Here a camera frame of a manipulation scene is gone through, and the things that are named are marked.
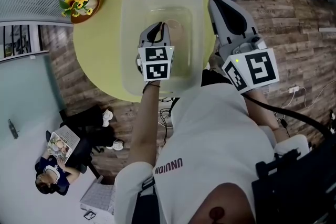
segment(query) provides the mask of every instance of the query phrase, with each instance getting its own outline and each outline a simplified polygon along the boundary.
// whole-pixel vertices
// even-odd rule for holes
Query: white t-shirt
[[[174,134],[155,167],[133,163],[117,175],[117,224],[132,222],[137,194],[153,175],[161,223],[188,223],[208,194],[223,183],[239,186],[255,215],[251,187],[258,180],[255,165],[271,162],[275,150],[283,154],[299,148],[301,156],[309,152],[304,136],[281,142],[274,150],[267,135],[248,116],[244,98],[230,84],[185,92],[173,108],[172,121]]]

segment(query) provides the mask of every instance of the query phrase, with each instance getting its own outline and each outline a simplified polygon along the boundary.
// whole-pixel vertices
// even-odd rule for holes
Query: wood-grain flooring
[[[309,106],[323,87],[335,79],[336,33],[320,33],[318,28],[336,26],[336,6],[326,0],[238,0],[237,3],[252,14],[267,46],[275,51],[280,82],[262,89],[269,103],[286,105],[292,97],[288,88],[297,85],[306,88]],[[110,125],[116,136],[125,141],[125,148],[119,152],[106,150],[93,157],[98,172],[113,183],[126,164],[138,104],[105,94],[86,77],[76,58],[71,27],[42,26],[41,33],[68,115],[94,104],[114,112]],[[306,109],[305,91],[300,88],[288,108],[326,123],[329,110],[336,105],[335,90],[336,83],[329,85],[319,100]],[[168,106],[169,103],[160,103],[160,108]],[[312,127],[294,119],[286,120],[289,134],[304,134],[313,144],[320,143],[322,137]],[[163,145],[164,134],[164,127],[159,125],[158,146]]]

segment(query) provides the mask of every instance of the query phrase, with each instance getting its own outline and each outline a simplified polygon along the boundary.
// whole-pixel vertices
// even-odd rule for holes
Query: yellow tabletop
[[[122,0],[101,0],[99,10],[87,21],[74,25],[73,43],[84,73],[105,93],[122,100],[140,102],[127,92],[121,81],[120,19]],[[215,43],[208,0],[204,2],[204,66]]]

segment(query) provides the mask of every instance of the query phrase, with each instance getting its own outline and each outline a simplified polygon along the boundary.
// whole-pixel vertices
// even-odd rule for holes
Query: hand
[[[61,168],[63,171],[66,170],[65,163],[62,159],[57,158],[57,164],[58,164],[59,168]]]

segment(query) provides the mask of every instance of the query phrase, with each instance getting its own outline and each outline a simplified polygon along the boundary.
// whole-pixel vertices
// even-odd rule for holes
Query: door handle
[[[14,127],[14,124],[12,123],[11,120],[8,120],[8,127],[10,129],[10,132],[12,133],[12,136],[14,137],[14,139],[18,139],[18,134],[17,134],[17,131]]]

